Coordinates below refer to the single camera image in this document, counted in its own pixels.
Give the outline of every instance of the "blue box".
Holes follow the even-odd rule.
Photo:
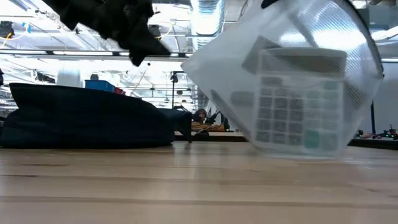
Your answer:
[[[114,93],[114,85],[104,80],[86,80],[86,88],[92,90],[104,90]]]

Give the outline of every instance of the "black fabric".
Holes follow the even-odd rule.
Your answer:
[[[192,142],[191,127],[192,127],[192,113],[186,111],[159,109],[174,125],[174,128],[179,131],[185,140]]]
[[[101,90],[11,83],[19,107],[4,122],[0,146],[120,149],[174,140],[174,126],[152,104]]]

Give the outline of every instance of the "exposed ceiling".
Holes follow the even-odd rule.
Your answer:
[[[247,5],[252,0],[226,0],[224,5],[223,29],[230,29],[244,13]],[[358,7],[366,7],[367,4],[380,4],[396,7],[397,0],[354,0],[353,4]],[[156,14],[149,24],[160,25],[162,35],[161,41],[171,52],[193,52],[192,35],[192,12],[189,7],[173,4],[154,4]],[[41,0],[2,0],[0,1],[0,21],[12,21],[15,37],[5,44],[0,42],[3,49],[30,49],[30,50],[86,50],[86,51],[115,51],[122,50],[112,40],[102,39],[95,31],[78,25],[76,30],[68,30],[59,21],[59,17],[53,13],[51,8]],[[380,42],[379,49],[382,57],[398,57],[398,38]],[[17,58],[9,55],[0,55],[0,67],[6,74],[5,83],[26,82],[40,83],[32,76],[36,70],[57,79],[58,69],[67,63],[79,63],[90,68],[91,73],[100,73],[104,77],[119,77],[117,86],[127,91],[134,91],[136,96],[154,102],[159,107],[170,107],[168,99],[171,97],[170,73],[180,70],[181,61],[159,61],[147,60],[139,68],[131,65],[126,57],[125,60],[108,60],[93,58]],[[190,110],[203,107],[205,97],[200,93],[197,86],[185,75],[178,75],[179,82],[176,88],[183,91],[178,96],[184,100],[183,105]]]

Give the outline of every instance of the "table surface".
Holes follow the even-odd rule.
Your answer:
[[[398,223],[398,151],[273,159],[246,142],[0,150],[0,223]]]

